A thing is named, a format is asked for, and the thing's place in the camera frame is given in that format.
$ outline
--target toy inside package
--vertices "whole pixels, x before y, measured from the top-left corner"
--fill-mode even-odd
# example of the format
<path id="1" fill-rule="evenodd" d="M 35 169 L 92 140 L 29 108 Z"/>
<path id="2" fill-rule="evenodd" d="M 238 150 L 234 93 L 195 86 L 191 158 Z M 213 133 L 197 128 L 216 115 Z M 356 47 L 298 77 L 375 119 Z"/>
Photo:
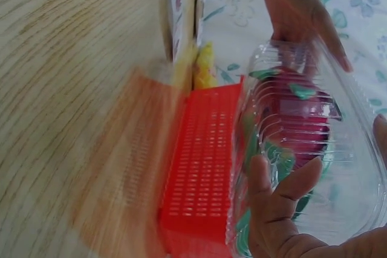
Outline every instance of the toy inside package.
<path id="1" fill-rule="evenodd" d="M 247 178 L 257 154 L 270 164 L 273 188 L 320 157 L 320 180 L 292 217 L 300 233 L 338 245 L 386 224 L 387 176 L 372 134 L 374 113 L 353 76 L 319 41 L 261 45 L 238 110 L 226 237 L 234 257 L 251 257 Z"/>

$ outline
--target floral tablecloth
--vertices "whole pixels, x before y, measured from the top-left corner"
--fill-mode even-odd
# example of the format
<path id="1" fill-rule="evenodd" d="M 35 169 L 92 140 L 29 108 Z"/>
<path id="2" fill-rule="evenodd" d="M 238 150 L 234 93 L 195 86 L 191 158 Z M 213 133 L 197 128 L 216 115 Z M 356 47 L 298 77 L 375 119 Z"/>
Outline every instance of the floral tablecloth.
<path id="1" fill-rule="evenodd" d="M 378 113 L 387 114 L 387 0 L 322 0 Z M 272 35 L 264 0 L 206 0 L 203 43 L 212 41 L 218 83 L 239 81 L 258 44 Z"/>

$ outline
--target red plastic basket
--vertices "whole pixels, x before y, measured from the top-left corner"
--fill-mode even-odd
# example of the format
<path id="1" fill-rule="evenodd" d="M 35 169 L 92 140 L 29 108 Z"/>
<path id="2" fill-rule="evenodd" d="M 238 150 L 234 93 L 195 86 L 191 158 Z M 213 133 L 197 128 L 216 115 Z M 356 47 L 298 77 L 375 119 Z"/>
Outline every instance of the red plastic basket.
<path id="1" fill-rule="evenodd" d="M 230 257 L 226 222 L 240 89 L 237 84 L 194 91 L 187 100 L 160 221 L 173 258 Z"/>

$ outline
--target plastic clamshell package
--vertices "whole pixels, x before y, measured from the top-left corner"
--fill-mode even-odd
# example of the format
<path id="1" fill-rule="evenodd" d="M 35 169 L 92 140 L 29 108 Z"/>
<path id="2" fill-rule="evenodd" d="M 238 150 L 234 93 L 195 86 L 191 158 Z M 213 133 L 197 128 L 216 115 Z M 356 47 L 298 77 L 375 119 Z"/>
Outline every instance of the plastic clamshell package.
<path id="1" fill-rule="evenodd" d="M 298 201 L 300 233 L 330 245 L 385 225 L 386 169 L 372 133 L 374 113 L 351 74 L 320 41 L 259 46 L 236 114 L 227 243 L 250 257 L 249 161 L 263 154 L 275 188 L 290 172 L 320 157 L 322 176 Z"/>

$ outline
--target wooden table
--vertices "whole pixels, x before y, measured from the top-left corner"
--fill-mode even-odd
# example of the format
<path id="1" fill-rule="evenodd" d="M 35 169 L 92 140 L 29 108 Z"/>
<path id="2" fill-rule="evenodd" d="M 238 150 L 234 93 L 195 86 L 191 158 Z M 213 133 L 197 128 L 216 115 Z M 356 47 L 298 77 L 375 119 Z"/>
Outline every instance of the wooden table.
<path id="1" fill-rule="evenodd" d="M 164 257 L 184 3 L 173 66 L 167 0 L 0 0 L 0 257 Z"/>

